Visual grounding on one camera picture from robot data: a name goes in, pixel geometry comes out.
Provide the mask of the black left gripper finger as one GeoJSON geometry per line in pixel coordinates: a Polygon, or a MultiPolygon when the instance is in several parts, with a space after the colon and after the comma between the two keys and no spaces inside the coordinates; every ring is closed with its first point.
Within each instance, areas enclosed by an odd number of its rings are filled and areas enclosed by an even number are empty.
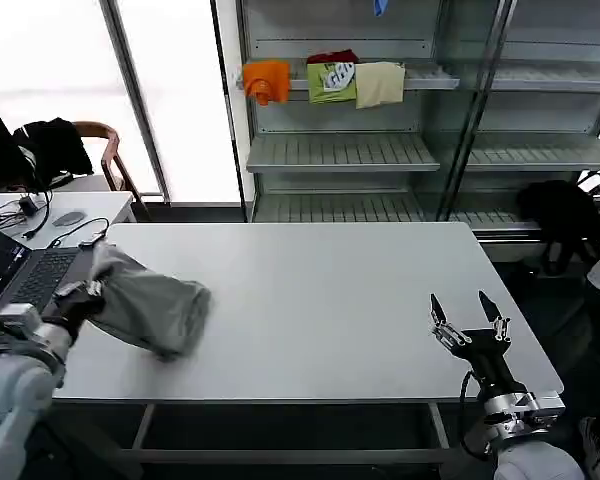
{"type": "Polygon", "coordinates": [[[102,283],[95,280],[68,283],[54,292],[55,299],[84,299],[101,296],[102,283]]]}

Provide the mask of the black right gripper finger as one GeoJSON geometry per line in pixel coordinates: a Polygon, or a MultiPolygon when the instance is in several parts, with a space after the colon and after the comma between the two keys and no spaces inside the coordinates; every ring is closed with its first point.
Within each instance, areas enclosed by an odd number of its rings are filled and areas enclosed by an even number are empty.
{"type": "Polygon", "coordinates": [[[510,319],[501,314],[496,303],[482,290],[479,291],[479,300],[485,316],[494,331],[494,338],[500,342],[510,343],[510,319]]]}
{"type": "Polygon", "coordinates": [[[455,351],[468,345],[468,337],[457,330],[446,318],[443,308],[435,294],[430,295],[432,334],[449,351],[455,351]]]}

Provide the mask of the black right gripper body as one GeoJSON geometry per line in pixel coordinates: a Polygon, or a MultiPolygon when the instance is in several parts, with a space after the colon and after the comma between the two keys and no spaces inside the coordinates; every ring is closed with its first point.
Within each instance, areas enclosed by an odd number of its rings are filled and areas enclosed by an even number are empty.
{"type": "Polygon", "coordinates": [[[504,354],[510,347],[509,342],[497,340],[495,332],[490,329],[465,330],[464,334],[470,342],[453,346],[451,353],[471,365],[479,384],[480,401],[527,391],[524,384],[514,379],[504,359],[504,354]]]}

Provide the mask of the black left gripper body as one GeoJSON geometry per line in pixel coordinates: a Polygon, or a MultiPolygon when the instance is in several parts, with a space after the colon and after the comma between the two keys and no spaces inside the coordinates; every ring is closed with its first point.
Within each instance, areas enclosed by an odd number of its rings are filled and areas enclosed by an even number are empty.
{"type": "Polygon", "coordinates": [[[102,312],[105,300],[88,292],[71,292],[65,296],[54,295],[52,304],[43,322],[63,328],[71,340],[77,340],[84,322],[102,312]]]}

